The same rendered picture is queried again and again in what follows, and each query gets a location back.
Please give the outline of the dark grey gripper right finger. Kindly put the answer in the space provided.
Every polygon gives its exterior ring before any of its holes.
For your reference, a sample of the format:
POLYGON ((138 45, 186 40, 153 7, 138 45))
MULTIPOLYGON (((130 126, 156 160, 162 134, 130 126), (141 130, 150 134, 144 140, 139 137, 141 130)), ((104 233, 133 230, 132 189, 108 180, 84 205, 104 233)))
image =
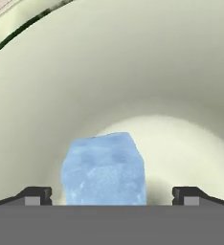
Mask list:
POLYGON ((209 196, 198 187, 173 187, 172 196, 172 205, 177 206, 224 206, 224 200, 209 196))

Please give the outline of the cream white ice bowl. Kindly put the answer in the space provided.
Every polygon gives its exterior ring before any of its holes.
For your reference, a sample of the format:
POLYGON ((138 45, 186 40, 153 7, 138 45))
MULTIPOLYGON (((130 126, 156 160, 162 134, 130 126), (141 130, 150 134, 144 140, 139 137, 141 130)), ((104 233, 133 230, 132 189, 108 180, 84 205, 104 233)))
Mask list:
POLYGON ((127 132, 151 203, 224 199, 224 0, 13 0, 0 11, 0 199, 49 186, 77 138, 127 132))

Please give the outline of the pale blue ice cube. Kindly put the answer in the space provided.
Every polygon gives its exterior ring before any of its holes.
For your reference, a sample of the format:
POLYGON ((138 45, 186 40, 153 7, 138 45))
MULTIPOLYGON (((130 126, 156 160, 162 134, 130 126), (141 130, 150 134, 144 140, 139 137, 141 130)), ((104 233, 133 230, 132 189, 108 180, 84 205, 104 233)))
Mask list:
POLYGON ((60 177, 68 205, 146 203, 144 160, 127 132, 74 140, 60 177))

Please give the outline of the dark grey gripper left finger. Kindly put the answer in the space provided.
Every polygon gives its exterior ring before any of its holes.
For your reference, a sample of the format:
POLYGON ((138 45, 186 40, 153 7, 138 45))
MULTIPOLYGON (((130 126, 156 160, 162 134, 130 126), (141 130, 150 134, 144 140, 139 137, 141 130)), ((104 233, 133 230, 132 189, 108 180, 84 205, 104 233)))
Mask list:
POLYGON ((0 205, 52 206, 52 193, 51 187, 26 187, 15 196, 0 200, 0 205))

